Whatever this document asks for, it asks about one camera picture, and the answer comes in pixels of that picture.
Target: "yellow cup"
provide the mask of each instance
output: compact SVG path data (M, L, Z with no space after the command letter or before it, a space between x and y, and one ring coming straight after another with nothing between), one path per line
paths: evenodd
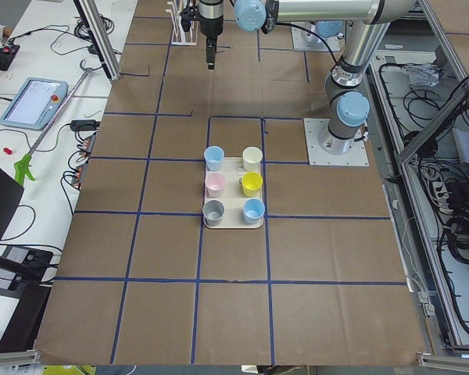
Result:
M263 177L257 172L248 172L242 178L243 193L247 197L256 197L263 186Z

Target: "metal mounting plate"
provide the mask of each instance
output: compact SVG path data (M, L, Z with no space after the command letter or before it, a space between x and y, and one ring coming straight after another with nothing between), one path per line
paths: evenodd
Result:
M307 155L310 166L369 166L364 143L355 142L345 155L332 155L321 148L318 143L320 130L328 125L329 119L304 119L306 131ZM361 137L358 130L356 138Z
M293 22L295 25L305 27L306 22ZM330 46L330 49L334 52L340 51L341 46L338 43L337 37L327 37L325 39ZM303 38L302 31L292 28L292 41L294 43L295 51L318 51L318 52L328 52L327 47L323 43L309 43L306 39Z

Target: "cup tray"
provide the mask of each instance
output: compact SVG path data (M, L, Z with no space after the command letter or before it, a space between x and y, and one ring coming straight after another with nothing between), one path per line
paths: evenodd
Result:
M203 220L205 226L210 229L256 229L262 226L264 222L263 217L254 224L247 224L243 219L243 205L250 199L243 194L242 184L240 184L240 179L247 173L243 168L243 159L231 157L224 158L222 167L218 172L221 172L226 177L226 188L224 189L223 194L219 198L212 198L209 196L206 187L203 194L205 203L213 199L222 202L224 205L224 217L219 225L214 227L207 225L205 220ZM210 173L213 172L206 168L206 176ZM259 194L254 198L258 198L261 201L263 200L262 188L259 190Z

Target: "blue joint cap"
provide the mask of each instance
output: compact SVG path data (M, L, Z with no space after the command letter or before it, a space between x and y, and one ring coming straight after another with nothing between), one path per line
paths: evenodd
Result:
M244 31L257 31L266 22L266 8L259 0L236 0L236 23Z
M322 38L334 37L341 29L342 21L319 21L316 25L316 33Z
M370 103L359 92L346 92L337 103L337 116L348 127L358 127L368 117Z

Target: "light blue cup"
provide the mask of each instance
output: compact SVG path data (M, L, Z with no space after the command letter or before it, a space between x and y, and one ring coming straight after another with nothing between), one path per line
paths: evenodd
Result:
M203 152L205 157L206 167L208 170L218 171L222 167L222 160L224 159L224 150L219 146L210 146L205 152Z
M243 218L247 224L257 223L263 216L266 208L260 199L249 199L243 205Z

